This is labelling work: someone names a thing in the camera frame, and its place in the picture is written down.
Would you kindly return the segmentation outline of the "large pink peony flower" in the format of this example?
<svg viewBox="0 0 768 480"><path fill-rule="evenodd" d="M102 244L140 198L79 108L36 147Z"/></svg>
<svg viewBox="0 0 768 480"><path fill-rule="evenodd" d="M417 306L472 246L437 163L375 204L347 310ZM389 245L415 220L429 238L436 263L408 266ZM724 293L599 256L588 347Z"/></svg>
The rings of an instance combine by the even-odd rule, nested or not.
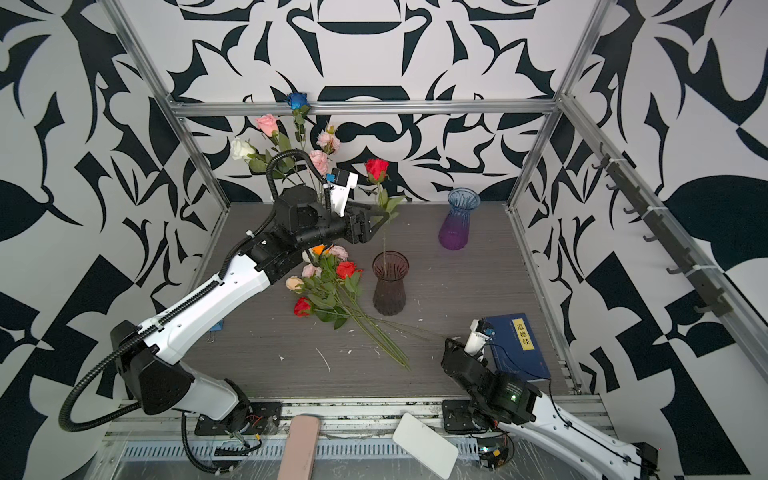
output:
<svg viewBox="0 0 768 480"><path fill-rule="evenodd" d="M318 190L323 190L323 183L326 180L327 174L330 172L330 161L328 155L322 150L312 150L309 153L310 160L317 171L320 173L320 180L318 183Z"/></svg>

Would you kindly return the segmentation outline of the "white rose flower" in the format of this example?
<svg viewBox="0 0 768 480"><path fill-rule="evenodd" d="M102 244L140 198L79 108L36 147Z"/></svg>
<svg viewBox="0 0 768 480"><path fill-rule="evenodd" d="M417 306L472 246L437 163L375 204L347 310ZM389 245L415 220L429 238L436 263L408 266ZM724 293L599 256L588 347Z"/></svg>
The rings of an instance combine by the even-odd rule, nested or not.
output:
<svg viewBox="0 0 768 480"><path fill-rule="evenodd" d="M258 150L249 141L239 137L231 140L230 150L232 158L245 162L252 174L265 174L268 163L278 153L276 147L270 147L264 151ZM273 180L288 181L290 184L296 185L297 182L292 177L295 173L295 161L292 157L286 157L274 163L269 177Z"/></svg>

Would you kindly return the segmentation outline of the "pink rose flower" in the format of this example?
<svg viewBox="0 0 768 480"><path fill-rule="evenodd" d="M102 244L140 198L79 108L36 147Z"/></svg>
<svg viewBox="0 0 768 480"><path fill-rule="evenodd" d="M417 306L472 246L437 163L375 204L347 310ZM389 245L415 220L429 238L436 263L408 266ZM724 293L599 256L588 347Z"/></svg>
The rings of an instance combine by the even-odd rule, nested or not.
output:
<svg viewBox="0 0 768 480"><path fill-rule="evenodd" d="M261 116L256 120L256 125L271 144L270 147L265 148L263 151L257 150L254 155L254 159L263 165L263 167L258 167L258 171L264 171L269 160L278 153L292 149L293 145L289 137L280 130L279 121L275 116L271 114ZM295 172L295 161L292 157L285 157L276 162L275 172L272 176L275 179L286 179Z"/></svg>

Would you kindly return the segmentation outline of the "maroon glass vase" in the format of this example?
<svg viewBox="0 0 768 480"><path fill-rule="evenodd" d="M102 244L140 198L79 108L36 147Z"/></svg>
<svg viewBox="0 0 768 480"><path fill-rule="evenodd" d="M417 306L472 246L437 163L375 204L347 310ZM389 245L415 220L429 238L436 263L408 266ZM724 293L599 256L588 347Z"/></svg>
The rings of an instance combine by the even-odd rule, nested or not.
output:
<svg viewBox="0 0 768 480"><path fill-rule="evenodd" d="M381 315L394 316L405 308L404 279L409 267L407 258L397 251L381 252L373 260L372 268L377 279L373 305Z"/></svg>

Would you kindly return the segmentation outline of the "blue rose flower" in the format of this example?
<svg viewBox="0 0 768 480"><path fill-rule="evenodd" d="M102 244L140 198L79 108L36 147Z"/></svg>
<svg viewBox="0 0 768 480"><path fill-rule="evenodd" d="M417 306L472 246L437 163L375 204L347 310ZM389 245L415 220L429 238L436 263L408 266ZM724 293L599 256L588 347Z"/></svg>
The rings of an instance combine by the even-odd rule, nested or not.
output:
<svg viewBox="0 0 768 480"><path fill-rule="evenodd" d="M287 103L291 109L293 123L296 129L295 139L305 149L307 147L306 121L311 110L307 94L292 92L287 96Z"/></svg>

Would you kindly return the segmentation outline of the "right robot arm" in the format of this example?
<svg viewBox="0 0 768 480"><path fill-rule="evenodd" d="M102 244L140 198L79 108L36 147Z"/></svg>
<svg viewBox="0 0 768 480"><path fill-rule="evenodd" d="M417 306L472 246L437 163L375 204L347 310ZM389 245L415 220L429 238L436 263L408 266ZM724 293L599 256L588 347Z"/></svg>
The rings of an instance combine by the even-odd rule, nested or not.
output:
<svg viewBox="0 0 768 480"><path fill-rule="evenodd" d="M493 371L479 352L448 338L443 371L469 396L473 424L525 440L587 479L656 479L658 451L648 443L626 443L583 422L535 385Z"/></svg>

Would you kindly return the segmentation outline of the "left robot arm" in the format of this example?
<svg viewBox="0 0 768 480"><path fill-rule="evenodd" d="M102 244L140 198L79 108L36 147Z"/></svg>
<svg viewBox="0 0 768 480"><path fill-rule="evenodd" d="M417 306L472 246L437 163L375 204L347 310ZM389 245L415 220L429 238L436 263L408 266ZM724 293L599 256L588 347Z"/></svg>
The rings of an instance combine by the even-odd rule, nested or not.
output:
<svg viewBox="0 0 768 480"><path fill-rule="evenodd" d="M201 414L227 434L245 431L251 414L247 395L231 380L215 379L185 365L186 353L229 313L282 280L312 248L340 239L366 243L389 218L382 207L350 200L357 175L338 169L322 174L302 150L277 154L267 163L266 174L271 176L278 162L288 158L304 163L319 187L278 190L270 180L270 213L231 248L217 273L139 325L124 321L113 329L112 352L64 400L58 417L62 430L87 431L136 410L147 415L177 410ZM97 419L73 420L76 401L110 365L116 367L135 403Z"/></svg>

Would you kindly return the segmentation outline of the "blue purple glass vase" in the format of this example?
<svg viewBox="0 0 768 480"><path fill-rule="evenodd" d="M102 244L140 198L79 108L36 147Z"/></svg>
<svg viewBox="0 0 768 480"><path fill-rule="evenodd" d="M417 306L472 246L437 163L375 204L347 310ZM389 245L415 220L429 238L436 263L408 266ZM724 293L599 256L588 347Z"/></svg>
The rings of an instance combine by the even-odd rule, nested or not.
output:
<svg viewBox="0 0 768 480"><path fill-rule="evenodd" d="M458 251L469 241L471 214L480 206L480 196L466 187L453 189L447 197L450 210L440 228L438 240L442 247Z"/></svg>

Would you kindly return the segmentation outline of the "blue book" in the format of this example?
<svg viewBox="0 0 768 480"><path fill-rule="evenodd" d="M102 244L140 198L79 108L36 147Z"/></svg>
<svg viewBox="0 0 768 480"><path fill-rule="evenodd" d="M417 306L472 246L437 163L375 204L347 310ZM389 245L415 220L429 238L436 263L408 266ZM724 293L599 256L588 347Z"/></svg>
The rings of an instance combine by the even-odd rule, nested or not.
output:
<svg viewBox="0 0 768 480"><path fill-rule="evenodd" d="M541 383L551 379L530 322L524 313L485 317L489 348L497 370Z"/></svg>

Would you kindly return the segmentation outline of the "small pink flower sprig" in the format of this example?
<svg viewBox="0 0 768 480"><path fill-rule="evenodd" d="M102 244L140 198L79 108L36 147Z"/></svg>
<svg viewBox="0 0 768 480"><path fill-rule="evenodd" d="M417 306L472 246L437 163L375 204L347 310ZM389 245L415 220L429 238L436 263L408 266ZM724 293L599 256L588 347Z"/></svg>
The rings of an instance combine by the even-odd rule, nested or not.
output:
<svg viewBox="0 0 768 480"><path fill-rule="evenodd" d="M336 126L329 124L317 137L317 145L326 155L336 153L341 146L341 141L336 136L336 131Z"/></svg>

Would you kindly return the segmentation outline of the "blue binder clip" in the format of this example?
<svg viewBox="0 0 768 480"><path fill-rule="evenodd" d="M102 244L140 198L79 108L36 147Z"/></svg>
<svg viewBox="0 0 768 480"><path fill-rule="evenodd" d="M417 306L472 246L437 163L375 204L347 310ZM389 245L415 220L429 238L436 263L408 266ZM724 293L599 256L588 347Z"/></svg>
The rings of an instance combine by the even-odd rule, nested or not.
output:
<svg viewBox="0 0 768 480"><path fill-rule="evenodd" d="M217 323L215 323L209 330L206 336L206 341L208 343L213 343L216 340L216 335L218 332L223 330L224 321L220 320Z"/></svg>

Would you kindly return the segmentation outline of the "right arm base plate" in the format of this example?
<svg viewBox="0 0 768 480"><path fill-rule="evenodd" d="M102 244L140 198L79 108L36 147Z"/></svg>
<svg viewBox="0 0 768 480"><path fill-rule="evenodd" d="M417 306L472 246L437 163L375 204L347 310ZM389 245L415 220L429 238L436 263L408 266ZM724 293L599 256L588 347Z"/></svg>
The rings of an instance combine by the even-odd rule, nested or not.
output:
<svg viewBox="0 0 768 480"><path fill-rule="evenodd" d="M453 435L486 433L493 424L475 414L469 400L443 400L441 403L443 429Z"/></svg>

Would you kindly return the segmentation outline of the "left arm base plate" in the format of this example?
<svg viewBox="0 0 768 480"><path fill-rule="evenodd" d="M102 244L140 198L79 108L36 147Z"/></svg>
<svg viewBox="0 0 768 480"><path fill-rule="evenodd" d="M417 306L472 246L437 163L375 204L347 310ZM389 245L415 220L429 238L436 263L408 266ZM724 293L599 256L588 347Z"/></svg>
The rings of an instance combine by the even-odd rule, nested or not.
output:
<svg viewBox="0 0 768 480"><path fill-rule="evenodd" d="M270 435L278 431L283 403L279 401L252 402L249 407L237 407L223 420L216 421L200 415L194 433L197 436L221 436L234 432L240 435Z"/></svg>

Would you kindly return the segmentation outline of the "wall hook rail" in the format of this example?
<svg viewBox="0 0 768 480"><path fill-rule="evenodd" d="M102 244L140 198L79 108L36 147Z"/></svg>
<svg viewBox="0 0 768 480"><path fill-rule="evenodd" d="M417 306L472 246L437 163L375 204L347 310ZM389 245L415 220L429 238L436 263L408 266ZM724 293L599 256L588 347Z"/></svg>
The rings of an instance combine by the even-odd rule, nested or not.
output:
<svg viewBox="0 0 768 480"><path fill-rule="evenodd" d="M644 235L648 243L657 242L673 261L673 267L667 267L669 275L683 275L701 298L700 304L694 305L697 313L712 313L724 317L734 311L726 297L725 289L714 280L716 267L705 261L702 254L694 252L691 240L686 240L686 234L671 211L661 205L661 201L633 172L626 158L613 157L606 149L605 143L599 143L600 160L592 168L603 170L613 181L607 188L621 192L630 207L623 211L636 216L649 229L651 234Z"/></svg>

